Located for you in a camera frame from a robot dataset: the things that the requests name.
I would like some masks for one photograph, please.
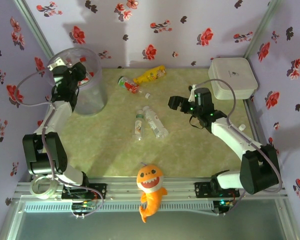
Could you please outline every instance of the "metal frame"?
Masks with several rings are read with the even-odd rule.
[[[269,23],[271,17],[275,14],[276,9],[278,8],[279,4],[283,0],[273,0],[270,2],[268,10],[264,15],[259,27],[256,30],[255,37],[252,39],[250,45],[248,46],[247,51],[244,54],[244,58],[248,58],[251,52],[256,47],[256,41],[258,37],[262,34],[263,30]],[[36,40],[38,41],[39,45],[41,46],[42,50],[44,51],[45,55],[48,58],[51,58],[54,53],[49,46],[45,36],[43,35],[42,31],[34,16],[32,15],[31,11],[29,10],[28,5],[25,3],[24,0],[14,0],[16,6],[23,14],[28,23],[32,33],[34,34]],[[257,117],[255,115],[256,110],[254,105],[250,100],[244,100],[244,106],[246,109],[246,114],[251,126],[253,138],[265,144],[266,139],[263,134],[262,129],[258,126]],[[207,206],[211,204],[212,201],[220,201],[220,200],[231,200],[231,198],[196,198],[194,183],[195,182],[209,182],[210,178],[201,178],[201,177],[167,177],[164,180],[164,187],[168,191],[168,196],[163,198],[162,203],[171,203],[178,202],[178,203],[207,203]],[[140,196],[142,191],[138,189],[136,185],[136,178],[135,177],[99,177],[95,179],[90,179],[91,183],[106,183],[107,185],[107,194],[105,198],[106,203],[111,204],[131,204],[131,203],[139,203]],[[59,185],[57,188],[57,196],[54,199],[47,199],[42,200],[38,199],[31,195],[30,191],[30,183],[29,182],[20,182],[15,190],[15,194],[13,196],[12,204],[10,205],[8,214],[6,216],[6,221],[2,227],[0,240],[1,239],[8,239],[14,240],[17,238],[18,231],[20,225],[24,219],[24,212],[26,210],[27,203],[64,203],[68,202],[71,203],[71,200],[68,201],[61,201],[61,194],[63,190],[63,185]],[[291,206],[288,202],[288,196],[286,190],[283,188],[280,193],[276,194],[269,194],[265,192],[259,192],[254,195],[246,194],[242,200],[271,200],[275,201],[278,215],[282,224],[282,228],[286,239],[288,240],[299,240],[300,239],[300,231],[294,219]],[[186,209],[190,212],[200,213],[200,211],[196,209]]]

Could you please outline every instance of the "orange fish plush toy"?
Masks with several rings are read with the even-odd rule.
[[[136,177],[136,184],[143,191],[141,203],[147,203],[146,208],[139,207],[141,219],[145,223],[147,217],[155,214],[160,208],[162,197],[167,195],[167,190],[162,187],[164,174],[155,165],[145,165]]]

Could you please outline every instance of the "glass panel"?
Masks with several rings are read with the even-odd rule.
[[[138,212],[25,213],[19,240],[284,240],[274,200],[243,200],[225,217],[158,212],[143,223]]]

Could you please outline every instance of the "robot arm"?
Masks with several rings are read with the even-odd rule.
[[[279,164],[276,150],[271,145],[262,145],[245,135],[231,122],[227,122],[227,116],[214,109],[211,92],[208,88],[193,88],[190,98],[172,96],[168,106],[192,118],[197,118],[202,128],[223,140],[241,160],[240,172],[223,171],[212,176],[211,185],[214,190],[243,188],[249,194],[255,194],[266,188],[279,183],[276,173],[259,153],[260,149],[279,171]]]
[[[42,142],[43,128],[46,128],[44,138],[51,152],[57,177],[66,183],[87,187],[89,181],[85,173],[68,164],[66,151],[58,135],[75,109],[78,82],[86,78],[86,68],[80,62],[68,67],[62,59],[57,60],[49,68],[55,79],[55,86],[51,91],[53,105],[48,109],[40,127],[33,134],[27,134],[22,139],[28,171],[31,175],[52,174],[48,155]]]

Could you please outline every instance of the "floral wallpaper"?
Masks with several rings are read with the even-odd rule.
[[[200,68],[211,58],[242,57],[269,5],[269,0],[25,2],[55,54],[84,45],[106,68]],[[264,58],[266,44],[261,52]]]
[[[48,60],[13,1],[0,1],[0,231],[20,180],[28,179],[22,146],[38,127],[47,107],[24,107],[16,85],[44,68]],[[51,92],[48,74],[30,78],[17,91],[25,103],[38,103]]]
[[[277,149],[283,184],[300,228],[300,0],[283,1],[249,60],[259,81],[251,99],[258,124],[267,143]]]

